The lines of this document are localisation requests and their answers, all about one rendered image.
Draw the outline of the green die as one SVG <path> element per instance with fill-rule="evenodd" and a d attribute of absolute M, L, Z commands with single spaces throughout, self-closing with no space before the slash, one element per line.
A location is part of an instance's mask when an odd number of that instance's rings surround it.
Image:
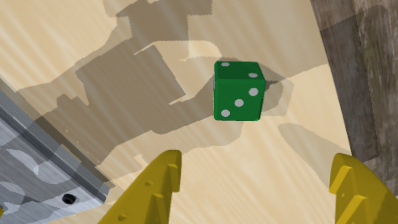
<path fill-rule="evenodd" d="M 213 111 L 216 121 L 258 121 L 266 80 L 257 62 L 214 63 Z"/>

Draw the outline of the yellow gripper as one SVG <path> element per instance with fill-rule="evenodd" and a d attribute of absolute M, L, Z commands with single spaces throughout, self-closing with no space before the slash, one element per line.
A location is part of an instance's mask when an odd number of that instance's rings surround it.
<path fill-rule="evenodd" d="M 172 192 L 180 191 L 182 153 L 159 154 L 98 224 L 169 224 Z M 329 192 L 336 195 L 335 224 L 398 224 L 398 199 L 357 158 L 334 156 Z"/>

